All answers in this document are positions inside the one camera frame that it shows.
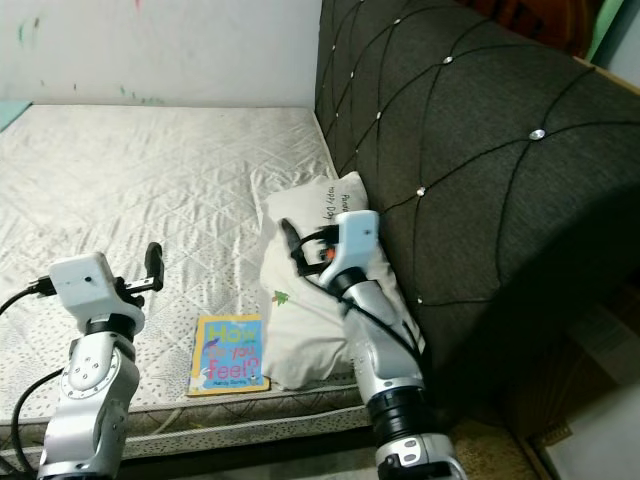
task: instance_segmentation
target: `white quilted mattress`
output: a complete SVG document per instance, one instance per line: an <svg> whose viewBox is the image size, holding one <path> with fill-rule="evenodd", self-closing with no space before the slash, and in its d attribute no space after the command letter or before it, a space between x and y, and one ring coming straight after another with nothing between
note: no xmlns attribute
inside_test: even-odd
<svg viewBox="0 0 640 480"><path fill-rule="evenodd" d="M353 378L305 392L185 396L199 315L258 311L260 203L335 171L305 109L32 106L0 134L0 300L55 259L102 251L115 275L143 276L150 241L165 288L146 294L135 337L141 382L125 457L180 453L346 430L367 423ZM0 442L21 392L63 366L75 320L56 297L0 317ZM37 460L57 384L22 412Z"/></svg>

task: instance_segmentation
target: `colorful book cover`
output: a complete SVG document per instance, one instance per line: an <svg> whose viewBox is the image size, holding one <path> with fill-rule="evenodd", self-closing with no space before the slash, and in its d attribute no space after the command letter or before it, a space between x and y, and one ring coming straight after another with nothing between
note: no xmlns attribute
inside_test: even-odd
<svg viewBox="0 0 640 480"><path fill-rule="evenodd" d="M200 317L187 395L268 390L260 315Z"/></svg>

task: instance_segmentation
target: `children's book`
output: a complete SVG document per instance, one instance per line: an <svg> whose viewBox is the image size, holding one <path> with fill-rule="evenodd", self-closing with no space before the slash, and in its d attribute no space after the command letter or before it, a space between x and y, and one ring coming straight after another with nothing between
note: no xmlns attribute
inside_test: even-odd
<svg viewBox="0 0 640 480"><path fill-rule="evenodd" d="M187 395L259 392L269 386L262 376L260 315L200 317Z"/></svg>

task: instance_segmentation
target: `headboard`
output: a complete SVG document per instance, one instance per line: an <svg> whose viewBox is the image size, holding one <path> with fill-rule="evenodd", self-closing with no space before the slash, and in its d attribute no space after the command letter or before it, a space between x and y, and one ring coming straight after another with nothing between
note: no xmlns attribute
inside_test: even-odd
<svg viewBox="0 0 640 480"><path fill-rule="evenodd" d="M445 401L640 265L640 97L449 0L325 0L316 114L357 169Z"/></svg>

